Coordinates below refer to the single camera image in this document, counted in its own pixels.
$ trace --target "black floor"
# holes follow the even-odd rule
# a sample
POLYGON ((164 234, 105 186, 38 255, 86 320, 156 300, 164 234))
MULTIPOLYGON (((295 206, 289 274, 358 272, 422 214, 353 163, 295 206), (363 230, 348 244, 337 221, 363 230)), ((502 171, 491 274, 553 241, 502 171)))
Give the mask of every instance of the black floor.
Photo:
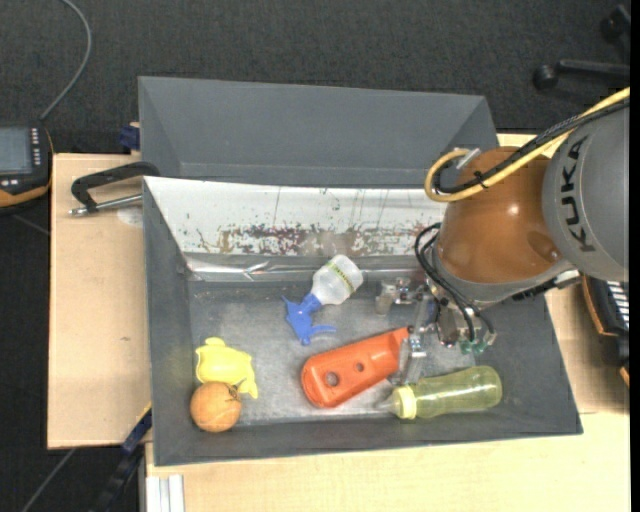
MULTIPOLYGON (((94 51, 46 125, 57 151, 121 152, 136 119, 136 77, 480 94, 500 131, 537 132, 612 92, 561 80, 540 93, 539 64, 620 62, 599 33, 614 1, 78 0, 94 51)), ((84 52, 82 25, 56 0, 0 1, 0 120, 37 117, 84 52)), ((0 511, 18 511, 65 452, 46 450, 48 200, 0 217, 0 511)), ((76 451, 30 510, 87 510, 116 448, 76 451)), ((135 489, 115 510, 135 510, 135 489)))

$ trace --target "yellow toy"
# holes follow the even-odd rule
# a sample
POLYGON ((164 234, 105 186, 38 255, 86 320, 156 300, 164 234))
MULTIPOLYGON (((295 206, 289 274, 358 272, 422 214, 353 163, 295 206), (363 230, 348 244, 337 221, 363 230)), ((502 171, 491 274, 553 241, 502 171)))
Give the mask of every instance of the yellow toy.
POLYGON ((207 338, 196 349, 198 365, 196 377, 202 383, 224 382, 237 386, 238 392, 258 398, 256 376, 251 366, 251 356, 242 350, 227 347, 222 338, 207 338))

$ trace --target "orange ball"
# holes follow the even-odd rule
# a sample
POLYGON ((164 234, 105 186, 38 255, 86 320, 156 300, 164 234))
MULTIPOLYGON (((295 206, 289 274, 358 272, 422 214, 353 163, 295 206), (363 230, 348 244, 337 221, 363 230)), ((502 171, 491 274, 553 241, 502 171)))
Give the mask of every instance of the orange ball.
POLYGON ((191 397, 191 417, 207 432, 223 432, 233 427, 242 410, 242 402, 233 386, 206 382, 191 397))

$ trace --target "orange plastic tool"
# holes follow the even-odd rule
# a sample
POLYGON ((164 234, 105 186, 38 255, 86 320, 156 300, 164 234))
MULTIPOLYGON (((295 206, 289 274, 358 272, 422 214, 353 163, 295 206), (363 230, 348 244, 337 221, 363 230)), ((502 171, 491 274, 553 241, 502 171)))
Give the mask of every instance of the orange plastic tool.
POLYGON ((398 370, 406 327, 310 357, 300 379, 309 401, 336 407, 398 370))

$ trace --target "yellow cable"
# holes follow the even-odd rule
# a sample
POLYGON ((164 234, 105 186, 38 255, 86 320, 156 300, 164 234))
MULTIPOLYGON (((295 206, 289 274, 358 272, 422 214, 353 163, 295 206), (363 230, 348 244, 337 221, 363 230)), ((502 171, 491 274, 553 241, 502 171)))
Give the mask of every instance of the yellow cable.
MULTIPOLYGON (((603 108, 606 108, 606 107, 608 107, 610 105, 613 105, 614 103, 622 101, 625 98, 628 98, 630 95, 631 95, 631 87, 627 87, 626 89, 623 89, 622 91, 619 91, 619 92, 609 96, 608 98, 602 100, 600 103, 594 105, 589 110, 587 110, 587 111, 583 112, 582 114, 580 114, 579 117, 584 117, 584 116, 592 114, 593 112, 596 112, 598 110, 602 110, 603 108)), ((449 203, 449 202, 453 202, 453 201, 459 201, 459 200, 465 199, 467 197, 471 197, 471 196, 477 194, 478 192, 482 192, 486 188, 489 188, 490 186, 495 185, 499 181, 504 180, 507 176, 510 176, 511 174, 516 172, 518 169, 520 169, 524 165, 528 164, 531 160, 533 160, 534 158, 537 158, 539 155, 541 155, 542 153, 547 151, 547 149, 551 148, 552 146, 554 146, 556 144, 561 144, 571 134, 572 131, 573 130, 570 130, 567 133, 563 133, 562 135, 559 135, 555 139, 552 139, 549 142, 547 142, 546 144, 543 144, 540 147, 538 147, 537 149, 533 150, 531 153, 528 153, 525 156, 523 156, 522 158, 519 158, 518 160, 513 162, 511 165, 508 165, 507 167, 502 169, 502 171, 500 171, 500 172, 494 174, 493 176, 491 176, 490 178, 487 178, 486 180, 484 180, 482 185, 480 185, 480 184, 473 185, 472 187, 469 187, 467 189, 461 190, 460 192, 455 192, 453 194, 440 194, 433 188, 433 183, 432 183, 433 182, 433 176, 440 170, 440 168, 444 164, 446 164, 450 160, 453 160, 454 158, 458 158, 460 156, 464 156, 469 152, 466 149, 456 149, 454 151, 450 151, 446 155, 444 155, 441 158, 439 158, 431 166, 431 168, 427 172, 427 176, 426 176, 426 178, 424 180, 424 190, 425 190, 427 196, 429 196, 430 199, 433 199, 434 201, 437 201, 437 202, 440 202, 440 203, 449 203)))

